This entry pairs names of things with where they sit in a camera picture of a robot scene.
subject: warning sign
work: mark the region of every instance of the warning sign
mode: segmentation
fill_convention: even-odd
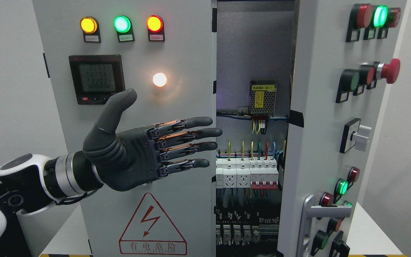
[[[186,240],[155,199],[147,192],[119,240],[121,254],[186,255]]]

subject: yellow label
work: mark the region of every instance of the yellow label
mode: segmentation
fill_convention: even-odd
[[[255,92],[255,108],[262,108],[264,106],[264,92]]]
[[[252,91],[274,91],[275,85],[252,85]]]

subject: power socket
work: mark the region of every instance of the power socket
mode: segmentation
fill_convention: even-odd
[[[237,171],[235,169],[223,169],[223,188],[236,187]]]
[[[251,185],[251,172],[250,169],[237,169],[237,188],[250,188]]]

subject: green illuminated button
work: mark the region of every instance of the green illuminated button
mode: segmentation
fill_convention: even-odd
[[[336,194],[344,195],[348,190],[348,182],[345,179],[339,179],[336,185]]]
[[[374,27],[382,27],[388,17],[388,7],[386,5],[378,5],[374,13]]]
[[[131,21],[126,16],[117,16],[114,19],[115,30],[120,33],[126,33],[131,28]]]
[[[359,71],[352,69],[345,69],[340,76],[340,82],[342,91],[353,92],[356,90],[359,84]]]

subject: yellow indicator light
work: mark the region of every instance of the yellow indicator light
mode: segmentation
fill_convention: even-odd
[[[153,84],[155,84],[155,86],[162,87],[166,85],[167,82],[168,82],[168,78],[166,77],[164,73],[159,72],[153,75]]]
[[[160,32],[163,29],[163,19],[158,15],[151,15],[147,19],[147,28],[151,32]]]
[[[98,29],[98,23],[93,17],[87,16],[80,20],[80,28],[87,34],[93,34]]]

